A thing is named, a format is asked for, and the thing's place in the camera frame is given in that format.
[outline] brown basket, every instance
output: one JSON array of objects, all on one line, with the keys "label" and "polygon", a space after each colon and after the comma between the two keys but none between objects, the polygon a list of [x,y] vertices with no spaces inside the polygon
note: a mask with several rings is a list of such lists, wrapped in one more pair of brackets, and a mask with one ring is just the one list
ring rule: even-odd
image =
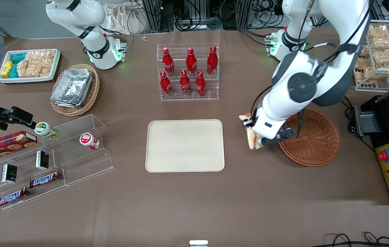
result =
[{"label": "brown basket", "polygon": [[[287,126],[298,130],[298,114],[287,120]],[[306,108],[298,137],[279,143],[293,161],[306,167],[320,167],[331,162],[339,151],[339,133],[333,122],[317,110]]]},{"label": "brown basket", "polygon": [[[84,104],[80,108],[71,108],[71,107],[64,107],[55,105],[53,102],[51,102],[51,105],[53,105],[54,110],[60,114],[65,114],[67,116],[75,117],[81,114],[84,114],[85,112],[89,111],[89,109],[94,104],[95,100],[97,99],[98,90],[100,89],[100,79],[98,78],[97,72],[95,69],[87,64],[76,64],[69,67],[69,69],[87,69],[93,73],[91,86],[89,87],[88,95],[86,96],[86,100],[84,101]],[[53,92],[56,89],[56,86],[58,85],[58,81],[62,77],[62,75],[65,73],[66,70],[61,72],[61,75],[57,78],[56,84],[54,84]]]}]

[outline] coca-cola bottle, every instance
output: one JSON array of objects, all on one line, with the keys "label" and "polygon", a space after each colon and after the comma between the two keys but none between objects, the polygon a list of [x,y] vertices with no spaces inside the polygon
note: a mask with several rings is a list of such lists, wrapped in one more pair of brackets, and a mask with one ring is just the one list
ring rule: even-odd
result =
[{"label": "coca-cola bottle", "polygon": [[164,71],[160,73],[160,77],[161,77],[160,84],[161,84],[161,89],[163,91],[164,97],[172,97],[173,90],[171,89],[170,79],[167,78],[167,74]]},{"label": "coca-cola bottle", "polygon": [[181,79],[179,80],[179,82],[181,83],[182,94],[184,96],[190,96],[190,78],[187,77],[187,71],[185,69],[181,70]]},{"label": "coca-cola bottle", "polygon": [[173,58],[170,56],[170,52],[168,51],[168,48],[164,47],[162,49],[163,58],[162,63],[164,65],[164,70],[167,73],[168,77],[174,76],[174,62]]},{"label": "coca-cola bottle", "polygon": [[189,77],[195,77],[196,72],[197,72],[197,60],[196,57],[194,56],[194,49],[192,47],[188,47],[187,49],[187,70],[188,70],[188,76]]},{"label": "coca-cola bottle", "polygon": [[197,79],[196,79],[196,92],[199,97],[204,97],[206,93],[206,88],[205,88],[205,79],[204,79],[204,74],[199,71],[197,72]]},{"label": "coca-cola bottle", "polygon": [[217,75],[217,64],[218,64],[218,57],[217,57],[217,47],[211,46],[210,47],[210,55],[208,55],[207,58],[207,73],[208,75]]}]

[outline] white plastic tray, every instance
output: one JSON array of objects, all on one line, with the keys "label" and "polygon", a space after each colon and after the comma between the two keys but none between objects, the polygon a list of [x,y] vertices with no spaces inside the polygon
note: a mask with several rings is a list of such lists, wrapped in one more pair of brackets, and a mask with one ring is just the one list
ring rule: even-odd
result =
[{"label": "white plastic tray", "polygon": [[27,53],[27,52],[31,51],[31,50],[11,50],[5,54],[5,59],[2,62],[1,69],[0,69],[0,82],[4,83],[4,84],[21,84],[21,83],[37,83],[37,82],[41,82],[41,81],[52,80],[56,74],[58,61],[60,59],[60,51],[57,49],[39,49],[39,50],[34,50],[34,51],[43,51],[43,50],[54,50],[56,52],[56,54],[54,55],[53,65],[51,66],[51,71],[50,71],[48,77],[3,78],[1,76],[1,71],[2,71],[3,66],[5,65],[6,61],[8,61],[11,58],[11,55]]},{"label": "white plastic tray", "polygon": [[148,172],[220,172],[224,167],[220,120],[150,122],[146,151]]}]

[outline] table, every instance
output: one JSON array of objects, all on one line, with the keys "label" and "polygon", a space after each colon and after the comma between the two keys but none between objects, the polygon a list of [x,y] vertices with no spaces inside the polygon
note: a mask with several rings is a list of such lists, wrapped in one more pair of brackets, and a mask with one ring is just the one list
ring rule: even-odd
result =
[{"label": "table", "polygon": [[[338,127],[341,149],[330,164],[295,164],[278,145],[249,150],[239,114],[271,83],[278,64],[237,31],[172,32],[135,36],[123,64],[97,70],[101,88],[88,112],[106,127],[105,147],[116,169],[12,211],[0,210],[0,246],[311,246],[331,243],[330,233],[364,240],[362,231],[389,237],[389,194],[376,155],[353,134],[342,104],[319,109]],[[217,42],[221,51],[220,99],[161,102],[158,44]],[[309,42],[337,42],[332,28],[314,28]],[[89,63],[77,38],[5,39],[5,51],[57,48],[61,71]],[[323,59],[332,47],[309,52]],[[13,105],[52,126],[73,117],[49,102],[52,83],[3,85],[0,105]],[[373,93],[350,91],[360,105]],[[222,172],[152,174],[144,168],[147,125],[163,119],[219,119],[223,123]],[[9,132],[24,129],[10,125]]]}]

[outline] small black box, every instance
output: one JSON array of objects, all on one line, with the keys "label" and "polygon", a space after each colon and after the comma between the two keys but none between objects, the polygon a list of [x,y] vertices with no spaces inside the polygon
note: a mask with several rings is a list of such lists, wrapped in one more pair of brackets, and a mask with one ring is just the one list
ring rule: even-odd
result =
[{"label": "small black box", "polygon": [[37,151],[36,168],[40,170],[48,170],[49,154],[43,151]]},{"label": "small black box", "polygon": [[1,183],[15,183],[17,177],[17,166],[5,164],[2,166]]}]

